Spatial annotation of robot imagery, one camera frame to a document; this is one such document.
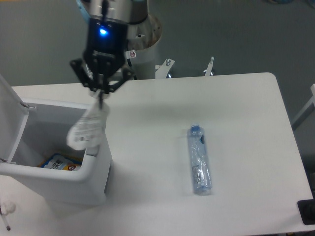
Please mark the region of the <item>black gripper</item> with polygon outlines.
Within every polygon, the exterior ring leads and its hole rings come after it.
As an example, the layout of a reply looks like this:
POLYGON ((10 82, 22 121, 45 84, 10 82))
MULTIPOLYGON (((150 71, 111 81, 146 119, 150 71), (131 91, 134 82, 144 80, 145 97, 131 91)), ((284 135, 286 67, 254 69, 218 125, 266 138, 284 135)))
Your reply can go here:
POLYGON ((93 75, 99 74, 99 108, 103 108, 104 94, 114 93, 134 76, 132 69, 122 67, 126 60, 126 38, 127 24, 125 22, 91 18, 88 24, 86 48, 83 52, 85 62, 82 59, 73 59, 69 62, 79 82, 90 91, 98 90, 93 75), (120 79, 114 83, 110 82, 109 77, 120 68, 120 79))

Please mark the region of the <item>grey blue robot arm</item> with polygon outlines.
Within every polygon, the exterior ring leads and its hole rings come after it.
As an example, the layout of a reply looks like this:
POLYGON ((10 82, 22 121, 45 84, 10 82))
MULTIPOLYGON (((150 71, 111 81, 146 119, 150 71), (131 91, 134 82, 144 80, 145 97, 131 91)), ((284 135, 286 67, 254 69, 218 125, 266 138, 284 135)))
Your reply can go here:
POLYGON ((80 83, 97 93, 99 109, 104 95, 115 92, 132 75, 126 52, 151 39, 146 0, 79 0, 78 7, 88 24, 82 57, 70 61, 80 83))

